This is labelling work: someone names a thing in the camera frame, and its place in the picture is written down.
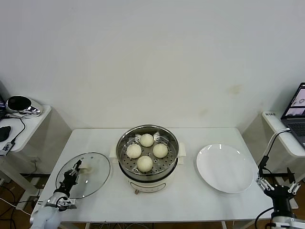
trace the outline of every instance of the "glass lid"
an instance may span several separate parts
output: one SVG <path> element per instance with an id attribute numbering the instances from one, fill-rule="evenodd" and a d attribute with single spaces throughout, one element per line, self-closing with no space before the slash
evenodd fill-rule
<path id="1" fill-rule="evenodd" d="M 70 191 L 70 198 L 80 199 L 99 190 L 110 174 L 110 162 L 106 156 L 99 153 L 86 153 L 68 161 L 60 170 L 56 178 L 56 188 L 64 180 L 64 173 L 72 169 L 75 163 L 81 160 L 80 173 L 77 184 Z"/>

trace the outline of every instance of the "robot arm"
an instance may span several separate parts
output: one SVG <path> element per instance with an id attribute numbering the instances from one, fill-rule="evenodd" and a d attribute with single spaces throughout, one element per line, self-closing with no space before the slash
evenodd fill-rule
<path id="1" fill-rule="evenodd" d="M 60 182 L 60 187 L 41 206 L 35 216 L 30 220 L 30 229 L 56 229 L 61 223 L 61 211 L 76 208 L 75 200 L 69 199 L 71 188 L 77 184 L 80 172 L 81 160 L 72 169 L 64 173 L 64 180 Z"/>
<path id="2" fill-rule="evenodd" d="M 274 211 L 271 214 L 272 223 L 268 226 L 274 229 L 292 228 L 292 229 L 305 229 L 305 221 L 296 219 L 295 214 L 291 210 L 289 200 L 292 199 L 300 184 L 295 182 L 294 174 L 287 168 L 287 173 L 281 174 L 264 174 L 266 163 L 269 157 L 264 156 L 259 164 L 258 179 L 256 180 L 258 186 L 263 192 L 272 199 Z M 290 187 L 283 185 L 271 185 L 265 178 L 266 177 L 288 177 L 291 183 Z"/>

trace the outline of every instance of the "cooker handle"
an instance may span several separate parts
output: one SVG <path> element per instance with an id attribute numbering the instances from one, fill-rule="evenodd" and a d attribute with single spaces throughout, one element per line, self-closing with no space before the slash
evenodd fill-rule
<path id="1" fill-rule="evenodd" d="M 118 162 L 118 158 L 116 157 L 116 146 L 111 147 L 109 158 L 111 159 L 112 163 L 117 163 Z"/>
<path id="2" fill-rule="evenodd" d="M 178 152 L 178 164 L 183 165 L 183 158 L 186 156 L 185 144 L 179 143 L 179 152 Z"/>

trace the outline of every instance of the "white table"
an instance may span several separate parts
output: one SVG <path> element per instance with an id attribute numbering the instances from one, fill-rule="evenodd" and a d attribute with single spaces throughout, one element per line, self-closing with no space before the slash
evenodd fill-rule
<path id="1" fill-rule="evenodd" d="M 126 129 L 76 129 L 72 132 L 39 201 L 55 190 L 61 167 L 71 158 L 86 152 L 106 156 Z M 93 195 L 78 200 L 78 209 L 62 213 L 63 222 L 190 222 L 253 220 L 272 201 L 253 181 L 243 193 L 226 194 L 209 186 L 195 170 L 199 150 L 208 144 L 222 143 L 235 147 L 255 162 L 236 128 L 170 129 L 178 141 L 185 143 L 184 164 L 175 169 L 173 181 L 156 193 L 134 194 L 117 164 L 105 185 Z"/>
<path id="2" fill-rule="evenodd" d="M 23 118 L 23 122 L 26 125 L 25 130 L 17 137 L 15 141 L 14 147 L 11 149 L 11 152 L 19 152 L 21 151 L 27 142 L 30 140 L 30 138 L 33 136 L 35 131 L 38 129 L 38 127 L 41 125 L 42 121 L 46 118 L 46 116 L 50 113 L 51 107 L 50 106 L 43 106 L 43 112 L 40 116 L 27 119 Z M 9 138 L 0 144 L 1 149 L 5 146 L 7 142 L 10 142 L 22 129 L 23 124 L 19 119 L 2 119 L 0 120 L 0 127 L 2 126 L 11 126 L 11 132 Z M 18 185 L 20 185 L 23 189 L 25 189 L 25 193 L 20 199 L 20 201 L 26 201 L 29 196 L 31 195 L 37 195 L 38 189 L 31 184 L 29 181 L 27 181 L 23 176 L 19 174 L 16 169 L 11 166 L 9 163 L 6 162 L 5 156 L 0 156 L 0 171 L 3 172 L 5 175 L 7 175 L 9 178 L 11 178 L 13 181 L 15 181 Z M 25 206 L 25 203 L 20 203 L 18 205 L 19 208 L 23 208 Z"/>
<path id="3" fill-rule="evenodd" d="M 264 111 L 262 116 L 270 128 L 276 132 L 287 128 L 281 121 L 282 113 L 279 111 Z M 305 150 L 291 133 L 282 133 L 279 140 L 293 157 L 305 157 Z"/>

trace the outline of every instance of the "white cable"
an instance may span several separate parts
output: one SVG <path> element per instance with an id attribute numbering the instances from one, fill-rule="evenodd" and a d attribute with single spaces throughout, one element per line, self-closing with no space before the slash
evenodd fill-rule
<path id="1" fill-rule="evenodd" d="M 103 226 L 104 226 L 105 224 L 107 224 L 107 223 L 103 223 L 103 224 L 101 224 L 101 225 L 99 226 L 99 229 L 102 229 L 102 228 L 103 228 Z"/>
<path id="2" fill-rule="evenodd" d="M 3 200 L 4 202 L 6 202 L 7 204 L 11 205 L 12 207 L 14 207 L 14 208 L 16 208 L 16 209 L 18 209 L 18 210 L 24 212 L 25 214 L 31 216 L 31 214 L 25 212 L 24 210 L 20 209 L 19 207 L 15 206 L 15 205 L 12 205 L 11 203 L 7 202 L 6 200 L 4 200 L 4 199 L 2 199 L 2 198 L 0 198 L 0 199 Z"/>
<path id="3" fill-rule="evenodd" d="M 269 143 L 268 143 L 268 145 L 267 145 L 267 147 L 266 147 L 266 149 L 265 149 L 263 155 L 262 155 L 262 156 L 259 158 L 259 160 L 256 162 L 257 165 L 259 165 L 259 163 L 261 162 L 261 160 L 263 159 L 263 157 L 267 154 L 267 152 L 268 152 L 268 150 L 269 150 L 269 147 L 270 147 L 271 143 L 273 142 L 274 138 L 275 138 L 279 133 L 283 133 L 283 132 L 286 132 L 286 131 L 288 131 L 288 130 L 290 130 L 290 128 L 278 130 L 278 131 L 276 131 L 276 132 L 272 135 L 272 137 L 270 138 L 270 141 L 269 141 Z"/>

